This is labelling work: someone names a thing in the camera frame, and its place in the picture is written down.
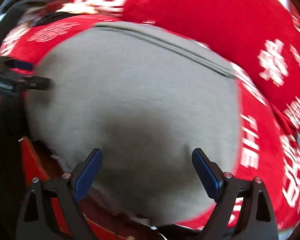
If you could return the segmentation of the grey knit garment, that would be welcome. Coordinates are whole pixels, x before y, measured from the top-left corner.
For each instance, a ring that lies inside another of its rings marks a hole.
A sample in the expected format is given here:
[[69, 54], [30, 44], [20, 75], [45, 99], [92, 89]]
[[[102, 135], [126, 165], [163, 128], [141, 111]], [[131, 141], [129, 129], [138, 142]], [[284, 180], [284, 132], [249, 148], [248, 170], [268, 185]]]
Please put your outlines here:
[[211, 206], [191, 153], [201, 148], [226, 171], [235, 165], [241, 127], [228, 62], [161, 29], [114, 22], [60, 43], [36, 74], [53, 87], [26, 97], [31, 132], [65, 170], [102, 151], [98, 204], [154, 225]]

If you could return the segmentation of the red fleece blanket white print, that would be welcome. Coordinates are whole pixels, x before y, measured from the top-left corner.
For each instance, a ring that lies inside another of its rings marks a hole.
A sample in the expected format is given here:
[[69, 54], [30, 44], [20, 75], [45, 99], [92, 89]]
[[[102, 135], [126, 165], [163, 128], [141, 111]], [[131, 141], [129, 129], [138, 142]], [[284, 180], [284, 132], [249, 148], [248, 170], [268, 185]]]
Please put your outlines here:
[[[114, 22], [120, 21], [107, 16], [90, 15], [59, 20], [32, 30], [17, 27], [4, 38], [0, 55], [12, 56], [12, 50], [20, 48], [22, 53], [18, 58], [32, 62], [36, 72], [43, 58], [63, 41], [99, 24]], [[159, 27], [155, 28], [177, 35]], [[300, 192], [293, 192], [288, 188], [291, 181], [300, 183], [299, 151], [291, 142], [291, 138], [284, 135], [282, 125], [275, 118], [270, 104], [247, 73], [239, 66], [226, 62], [232, 67], [236, 78], [241, 127], [235, 165], [229, 171], [240, 179], [248, 180], [258, 176], [263, 179], [273, 202], [278, 226], [282, 228], [286, 222], [285, 215], [290, 215], [294, 220], [298, 220], [300, 216]], [[94, 222], [118, 213], [102, 207], [92, 195], [83, 200], [82, 206], [84, 214]], [[193, 219], [165, 225], [179, 225], [187, 229], [200, 230], [206, 224], [211, 211], [212, 204]]]

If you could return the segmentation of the red pillow white lettering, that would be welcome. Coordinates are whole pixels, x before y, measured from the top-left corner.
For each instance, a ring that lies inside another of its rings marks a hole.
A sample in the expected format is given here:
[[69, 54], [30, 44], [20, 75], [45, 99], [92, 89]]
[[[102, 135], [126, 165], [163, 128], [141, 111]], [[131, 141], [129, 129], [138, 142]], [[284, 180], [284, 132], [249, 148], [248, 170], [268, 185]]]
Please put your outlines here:
[[300, 16], [278, 0], [74, 0], [206, 44], [243, 68], [300, 132]]

